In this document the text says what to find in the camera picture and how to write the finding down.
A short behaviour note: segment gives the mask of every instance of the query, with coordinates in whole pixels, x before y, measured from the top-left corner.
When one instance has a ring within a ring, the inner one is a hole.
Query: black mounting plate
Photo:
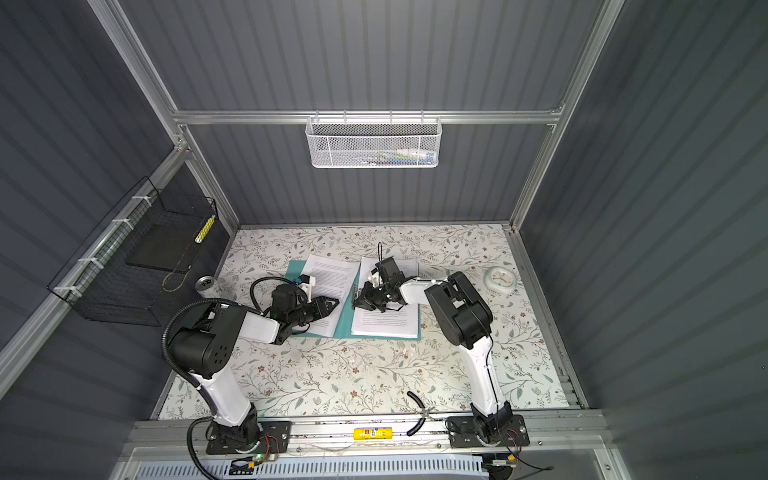
[[[288,441],[290,440],[290,422],[259,422],[259,425],[261,425],[261,431],[263,434],[270,435],[277,439],[279,448],[275,450],[275,442],[270,440],[270,453],[275,453],[275,451],[278,453],[285,453],[288,451]],[[238,455],[235,449],[230,445],[227,445],[227,442],[224,441],[221,437],[215,440],[210,440],[208,442],[208,446],[205,449],[205,452],[208,455],[229,455],[230,453]],[[248,455],[252,455],[253,453],[266,453],[266,442],[264,440],[259,442],[256,445],[256,450]]]
[[[472,415],[448,417],[445,421],[448,423],[453,422],[460,430],[459,432],[456,432],[455,435],[449,432],[452,449],[470,449],[488,446],[480,442],[477,434],[475,434],[475,422]],[[531,439],[528,437],[528,429],[525,427],[525,420],[522,415],[513,415],[507,426],[504,427],[505,432],[507,429],[515,430],[518,433],[518,435],[508,433],[509,436],[505,437],[507,445],[509,445],[509,448],[512,449],[512,451],[515,450],[515,445],[518,447],[526,447],[531,444]],[[501,439],[498,440],[498,445],[496,446],[504,446]]]

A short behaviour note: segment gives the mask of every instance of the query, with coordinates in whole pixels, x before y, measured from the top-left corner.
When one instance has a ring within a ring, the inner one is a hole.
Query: floral tablecloth
[[[460,270],[477,287],[494,315],[492,355],[502,391],[514,408],[568,406],[524,286],[518,282],[507,296],[482,282],[492,266],[517,273],[501,225],[241,230],[219,280],[239,302],[250,304],[251,282],[282,276],[291,260],[310,254],[347,261],[375,257],[379,242],[385,256],[419,259],[422,277]],[[272,288],[270,282],[257,286],[261,306],[270,304]],[[418,342],[294,336],[276,346],[238,339],[230,364],[262,416],[412,412],[408,390],[437,411],[468,409],[463,362],[429,306],[421,306],[421,322]],[[176,378],[160,418],[207,414],[197,392]]]

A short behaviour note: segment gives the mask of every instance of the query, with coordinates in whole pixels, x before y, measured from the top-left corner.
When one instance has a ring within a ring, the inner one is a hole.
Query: white paper sheet
[[[368,280],[371,270],[376,267],[376,262],[378,261],[379,259],[376,258],[363,257],[360,259],[360,276],[357,280],[359,288],[362,288]],[[406,277],[419,275],[418,260],[395,258],[395,261]],[[399,303],[394,302],[390,302],[387,306],[395,310],[401,307]],[[378,310],[369,312],[368,310],[355,308],[355,316],[352,320],[352,334],[414,339],[419,336],[419,306],[416,304],[405,305],[398,312],[387,310],[384,313]]]
[[[310,333],[321,336],[333,336],[336,325],[339,323],[341,310],[355,283],[355,275],[360,267],[360,262],[341,262],[330,258],[310,255],[304,263],[302,274],[314,276],[317,280],[312,287],[312,298],[320,295],[339,299],[339,305],[333,309],[330,315],[310,324]]]

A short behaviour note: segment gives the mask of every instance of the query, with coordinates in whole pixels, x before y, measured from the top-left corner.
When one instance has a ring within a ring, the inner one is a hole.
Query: white mesh basket
[[[437,167],[442,125],[436,122],[331,124],[310,118],[306,140],[318,168]]]

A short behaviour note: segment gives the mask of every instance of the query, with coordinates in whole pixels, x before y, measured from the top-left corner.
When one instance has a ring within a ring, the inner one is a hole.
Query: yellow marker
[[[208,232],[210,231],[210,228],[214,225],[214,221],[216,220],[216,215],[213,215],[211,218],[208,219],[208,221],[205,223],[205,227],[203,227],[202,230],[197,234],[197,237],[195,237],[194,242],[195,243],[203,243],[203,239],[206,235],[208,235]]]
[[[355,429],[355,440],[391,440],[392,429]]]

